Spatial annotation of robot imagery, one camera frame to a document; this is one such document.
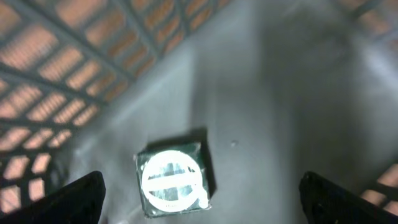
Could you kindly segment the dark box round white label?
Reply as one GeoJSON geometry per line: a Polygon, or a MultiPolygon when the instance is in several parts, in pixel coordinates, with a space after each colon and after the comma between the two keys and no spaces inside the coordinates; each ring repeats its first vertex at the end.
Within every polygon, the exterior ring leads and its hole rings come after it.
{"type": "Polygon", "coordinates": [[[147,218],[209,210],[210,187],[201,142],[147,147],[134,157],[147,218]]]}

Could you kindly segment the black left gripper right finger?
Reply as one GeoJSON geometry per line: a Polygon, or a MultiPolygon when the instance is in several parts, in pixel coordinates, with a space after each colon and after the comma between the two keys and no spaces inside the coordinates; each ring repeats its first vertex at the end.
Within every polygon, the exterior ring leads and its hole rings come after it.
{"type": "Polygon", "coordinates": [[[391,224],[397,216],[360,198],[317,173],[304,173],[299,184],[309,224],[391,224]]]}

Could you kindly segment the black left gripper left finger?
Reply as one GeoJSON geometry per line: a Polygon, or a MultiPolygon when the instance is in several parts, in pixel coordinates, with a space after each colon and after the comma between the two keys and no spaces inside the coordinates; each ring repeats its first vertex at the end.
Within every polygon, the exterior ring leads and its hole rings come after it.
{"type": "Polygon", "coordinates": [[[1,224],[98,224],[106,195],[103,175],[93,171],[56,192],[1,218],[1,224]]]}

